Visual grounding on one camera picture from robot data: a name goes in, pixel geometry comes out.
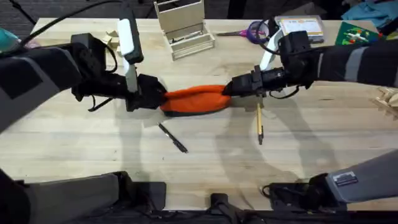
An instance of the wooden tabletop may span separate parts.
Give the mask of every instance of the wooden tabletop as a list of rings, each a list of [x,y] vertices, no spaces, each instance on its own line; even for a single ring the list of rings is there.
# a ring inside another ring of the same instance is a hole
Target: wooden tabletop
[[[50,20],[40,19],[35,29]],[[66,19],[37,41],[67,43],[72,34],[85,32],[102,38],[107,28],[116,28],[116,21]],[[170,91],[225,84],[253,69],[264,53],[245,38],[216,37],[214,49],[173,62],[157,20],[137,23],[145,56],[138,72],[161,78]],[[250,21],[206,23],[217,33],[244,29]],[[332,45],[341,21],[324,23],[326,44]],[[353,24],[375,30],[370,22]],[[276,58],[274,66],[279,65]],[[122,100],[89,113],[91,98],[79,103],[67,90],[0,134],[0,166],[28,182],[126,170],[134,181],[166,182],[166,209],[204,209],[213,192],[227,193],[240,208],[270,209],[259,191],[263,185],[305,180],[398,147],[398,122],[369,102],[376,95],[375,86],[317,82],[290,99],[265,98],[260,146],[253,98],[238,98],[215,114],[168,119],[160,110],[128,113]],[[188,154],[165,136],[156,125],[159,121]],[[397,199],[350,205],[356,210],[397,207]]]

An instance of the orange cloth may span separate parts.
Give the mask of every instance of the orange cloth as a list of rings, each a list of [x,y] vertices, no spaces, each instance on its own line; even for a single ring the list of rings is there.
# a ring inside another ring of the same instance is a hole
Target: orange cloth
[[[189,114],[211,113],[229,106],[230,96],[221,93],[224,85],[195,86],[165,94],[168,99],[162,106],[164,112]]]

